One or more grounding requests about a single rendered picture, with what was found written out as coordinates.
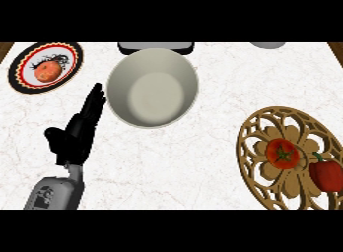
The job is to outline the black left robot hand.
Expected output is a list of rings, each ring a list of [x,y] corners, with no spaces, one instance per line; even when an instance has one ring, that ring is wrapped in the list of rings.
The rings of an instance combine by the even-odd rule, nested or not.
[[[88,94],[83,108],[70,119],[66,129],[49,127],[45,136],[58,165],[82,165],[91,154],[95,131],[107,103],[103,84],[97,83]]]

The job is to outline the pale grey bowl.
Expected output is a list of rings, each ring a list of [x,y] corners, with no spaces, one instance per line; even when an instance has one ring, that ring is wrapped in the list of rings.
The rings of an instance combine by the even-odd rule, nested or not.
[[[188,113],[200,80],[188,59],[163,48],[142,49],[117,65],[107,84],[110,106],[141,128],[172,124]]]

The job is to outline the red bell pepper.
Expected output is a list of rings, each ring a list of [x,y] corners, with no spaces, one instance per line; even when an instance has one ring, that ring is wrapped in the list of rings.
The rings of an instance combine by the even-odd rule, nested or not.
[[[336,161],[325,161],[319,152],[313,153],[317,162],[308,166],[311,180],[322,192],[341,192],[343,189],[343,170]]]

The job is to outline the grey and black appliance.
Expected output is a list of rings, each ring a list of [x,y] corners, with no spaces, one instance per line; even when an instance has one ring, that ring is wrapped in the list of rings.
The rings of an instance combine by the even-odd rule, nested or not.
[[[196,48],[194,42],[120,42],[119,49],[122,54],[132,55],[135,52],[150,49],[163,48],[178,52],[182,55],[193,53]]]

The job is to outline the grey rounded object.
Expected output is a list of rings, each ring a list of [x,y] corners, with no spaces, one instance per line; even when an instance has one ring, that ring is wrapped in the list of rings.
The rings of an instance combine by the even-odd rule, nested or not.
[[[264,49],[277,49],[282,48],[286,43],[285,42],[251,42],[256,47]]]

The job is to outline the orange fruit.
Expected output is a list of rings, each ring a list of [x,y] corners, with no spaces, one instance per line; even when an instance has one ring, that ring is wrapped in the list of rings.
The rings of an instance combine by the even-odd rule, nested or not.
[[[36,70],[36,77],[43,82],[52,82],[61,75],[63,67],[57,61],[45,61]]]

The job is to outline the round wooden carved placemat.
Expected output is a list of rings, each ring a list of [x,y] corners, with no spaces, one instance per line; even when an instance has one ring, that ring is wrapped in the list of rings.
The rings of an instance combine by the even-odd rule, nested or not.
[[[343,146],[302,111],[271,106],[246,119],[237,136],[237,164],[252,194],[270,210],[343,210],[343,186],[325,192],[310,176],[314,163],[333,161],[343,177]]]

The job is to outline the red tomato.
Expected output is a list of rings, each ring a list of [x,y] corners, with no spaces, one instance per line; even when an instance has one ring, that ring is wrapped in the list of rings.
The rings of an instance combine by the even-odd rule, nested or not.
[[[283,138],[270,141],[265,156],[279,169],[293,169],[301,161],[296,145]]]

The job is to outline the round patterned plate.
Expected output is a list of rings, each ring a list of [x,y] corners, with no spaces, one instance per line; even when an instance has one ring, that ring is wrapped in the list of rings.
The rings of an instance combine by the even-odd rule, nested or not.
[[[39,42],[20,54],[9,69],[12,88],[28,95],[63,86],[80,70],[83,49],[77,42]]]

